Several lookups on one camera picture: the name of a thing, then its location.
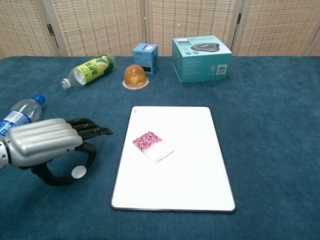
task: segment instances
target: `woven panel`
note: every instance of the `woven panel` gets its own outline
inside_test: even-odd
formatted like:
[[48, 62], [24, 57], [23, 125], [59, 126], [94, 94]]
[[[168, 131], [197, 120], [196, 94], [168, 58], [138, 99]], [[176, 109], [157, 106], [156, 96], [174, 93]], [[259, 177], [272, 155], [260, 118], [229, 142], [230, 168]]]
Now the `woven panel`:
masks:
[[236, 55], [302, 56], [319, 19], [319, 0], [250, 1]]
[[320, 38], [314, 45], [312, 51], [311, 51], [311, 56], [320, 56]]
[[0, 49], [9, 56], [53, 56], [33, 0], [0, 1]]
[[130, 56], [145, 38], [139, 0], [52, 0], [69, 56]]
[[170, 56], [172, 38], [215, 35], [229, 37], [235, 0], [150, 0], [150, 42], [159, 55]]

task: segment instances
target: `teal box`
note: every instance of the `teal box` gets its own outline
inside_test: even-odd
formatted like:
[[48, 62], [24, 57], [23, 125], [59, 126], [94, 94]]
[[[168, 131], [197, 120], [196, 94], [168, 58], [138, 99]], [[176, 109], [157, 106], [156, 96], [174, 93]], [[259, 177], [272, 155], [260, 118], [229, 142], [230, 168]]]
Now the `teal box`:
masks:
[[172, 64], [181, 83], [225, 79], [231, 56], [213, 35], [172, 39]]
[[133, 49], [133, 62], [140, 65], [146, 74], [153, 75], [158, 68], [158, 45], [139, 43]]

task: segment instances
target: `white board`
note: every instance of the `white board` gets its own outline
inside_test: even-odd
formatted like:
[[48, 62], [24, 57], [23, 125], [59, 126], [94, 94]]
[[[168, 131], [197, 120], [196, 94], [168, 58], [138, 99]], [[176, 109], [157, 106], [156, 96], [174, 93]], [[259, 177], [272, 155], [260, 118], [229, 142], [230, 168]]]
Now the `white board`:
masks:
[[[173, 149], [158, 163], [133, 143], [149, 131]], [[233, 212], [236, 203], [210, 109], [134, 106], [111, 206], [128, 210]]]

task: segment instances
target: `green tea bottle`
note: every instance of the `green tea bottle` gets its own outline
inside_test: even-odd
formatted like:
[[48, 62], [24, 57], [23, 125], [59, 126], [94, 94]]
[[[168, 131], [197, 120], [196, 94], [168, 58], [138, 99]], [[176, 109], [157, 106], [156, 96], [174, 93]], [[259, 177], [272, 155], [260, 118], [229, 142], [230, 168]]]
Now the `green tea bottle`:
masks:
[[97, 77], [114, 69], [116, 66], [115, 57], [110, 54], [103, 54], [98, 58], [91, 59], [71, 70], [67, 78], [61, 81], [64, 89], [73, 86], [84, 86], [95, 80]]

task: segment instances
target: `blue carpet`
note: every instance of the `blue carpet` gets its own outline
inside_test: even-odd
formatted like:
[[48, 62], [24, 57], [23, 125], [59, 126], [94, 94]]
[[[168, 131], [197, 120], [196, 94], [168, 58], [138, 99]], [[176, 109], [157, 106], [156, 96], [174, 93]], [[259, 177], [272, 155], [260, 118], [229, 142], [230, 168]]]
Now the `blue carpet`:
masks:
[[[225, 80], [181, 84], [171, 57], [160, 57], [147, 87], [122, 86], [132, 57], [84, 87], [60, 80], [91, 57], [0, 60], [0, 118], [19, 100], [43, 94], [41, 119], [89, 118], [114, 131], [85, 177], [45, 185], [28, 170], [0, 172], [0, 239], [319, 239], [320, 57], [232, 57]], [[110, 205], [132, 106], [208, 106], [237, 204], [235, 213], [114, 210]], [[197, 126], [190, 126], [191, 131]], [[73, 153], [48, 166], [70, 174]]]

